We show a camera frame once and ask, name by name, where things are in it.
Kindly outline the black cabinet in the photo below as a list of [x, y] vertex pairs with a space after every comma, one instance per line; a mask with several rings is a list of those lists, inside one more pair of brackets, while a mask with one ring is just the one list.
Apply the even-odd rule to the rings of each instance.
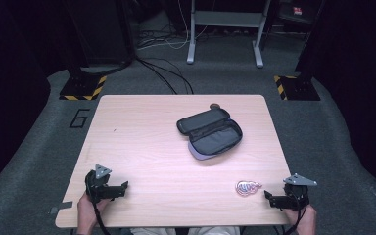
[[126, 0], [66, 0], [89, 66], [127, 67], [135, 50]]

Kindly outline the black box red label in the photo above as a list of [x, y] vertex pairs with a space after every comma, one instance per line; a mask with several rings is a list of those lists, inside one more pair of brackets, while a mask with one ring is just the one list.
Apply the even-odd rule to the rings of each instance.
[[289, 23], [312, 24], [318, 14], [322, 0], [289, 0], [281, 2], [277, 18]]

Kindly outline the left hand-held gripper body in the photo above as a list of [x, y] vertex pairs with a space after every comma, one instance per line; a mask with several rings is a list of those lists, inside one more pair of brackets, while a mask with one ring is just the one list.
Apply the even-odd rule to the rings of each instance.
[[85, 176], [86, 194], [91, 202], [99, 202], [103, 199], [103, 191], [107, 188], [107, 183], [112, 171], [102, 165], [96, 164]]

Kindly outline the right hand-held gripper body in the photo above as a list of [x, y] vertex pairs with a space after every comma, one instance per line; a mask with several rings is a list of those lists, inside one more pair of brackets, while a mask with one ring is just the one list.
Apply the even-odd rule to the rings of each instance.
[[309, 204], [308, 187], [317, 185], [315, 180], [297, 173], [285, 178], [283, 182], [285, 194], [292, 200], [290, 209], [293, 211], [299, 211]]

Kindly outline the dark zip pencil case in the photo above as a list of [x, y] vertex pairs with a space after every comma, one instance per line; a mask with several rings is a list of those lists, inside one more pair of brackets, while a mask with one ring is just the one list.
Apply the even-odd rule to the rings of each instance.
[[214, 158], [241, 142], [243, 131], [222, 108], [211, 108], [176, 123], [179, 132], [189, 138], [188, 150], [199, 161]]

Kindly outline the white metal stand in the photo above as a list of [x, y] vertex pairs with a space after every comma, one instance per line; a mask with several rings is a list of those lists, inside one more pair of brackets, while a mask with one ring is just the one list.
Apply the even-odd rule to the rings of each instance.
[[264, 27], [268, 15], [271, 0], [263, 0], [264, 7], [259, 13], [242, 13], [242, 12], [216, 12], [200, 11], [196, 9], [196, 0], [191, 2], [190, 11], [190, 40], [186, 62], [192, 65], [195, 61], [196, 51], [196, 26], [228, 26], [228, 27], [247, 27], [256, 28], [258, 34], [252, 42], [255, 63], [259, 69], [263, 68], [263, 59], [261, 56], [260, 42], [264, 32]]

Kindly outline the small striped red blue pouch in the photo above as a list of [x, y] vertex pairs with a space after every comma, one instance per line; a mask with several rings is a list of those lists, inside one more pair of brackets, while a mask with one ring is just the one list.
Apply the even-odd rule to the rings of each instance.
[[235, 185], [236, 192], [242, 197], [254, 195], [261, 187], [260, 183], [245, 180], [239, 181]]

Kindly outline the person's right hand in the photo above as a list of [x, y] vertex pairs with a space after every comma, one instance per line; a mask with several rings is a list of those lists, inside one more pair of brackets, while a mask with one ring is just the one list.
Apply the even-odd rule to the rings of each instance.
[[[298, 221], [298, 213], [290, 209], [284, 209], [291, 225], [294, 225]], [[316, 219], [317, 211], [312, 205], [307, 205], [305, 212], [297, 225], [296, 233], [298, 235], [316, 235]]]

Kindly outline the black stand base striped edge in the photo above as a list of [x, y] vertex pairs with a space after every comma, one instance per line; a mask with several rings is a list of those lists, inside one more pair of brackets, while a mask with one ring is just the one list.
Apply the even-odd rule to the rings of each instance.
[[69, 79], [60, 92], [60, 100], [95, 100], [107, 79], [105, 74], [81, 69], [69, 70]]
[[275, 75], [274, 82], [284, 101], [319, 101], [320, 97], [311, 80], [299, 76]]

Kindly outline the black tape floor number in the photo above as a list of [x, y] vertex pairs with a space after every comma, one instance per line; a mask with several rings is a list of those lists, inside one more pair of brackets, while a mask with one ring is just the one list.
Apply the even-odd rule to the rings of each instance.
[[88, 119], [89, 109], [78, 109], [70, 122], [70, 128], [83, 128]]

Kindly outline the grey tape piece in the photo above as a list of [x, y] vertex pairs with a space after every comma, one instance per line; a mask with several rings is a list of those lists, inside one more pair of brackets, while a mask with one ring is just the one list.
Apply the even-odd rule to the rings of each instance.
[[72, 201], [59, 203], [57, 206], [49, 210], [49, 214], [56, 214], [59, 210], [69, 209], [72, 207]]

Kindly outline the person's left hand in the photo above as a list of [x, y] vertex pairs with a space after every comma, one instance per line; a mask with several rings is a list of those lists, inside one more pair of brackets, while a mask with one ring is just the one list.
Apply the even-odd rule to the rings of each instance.
[[77, 235], [91, 235], [97, 223], [96, 213], [89, 196], [84, 193], [77, 203]]

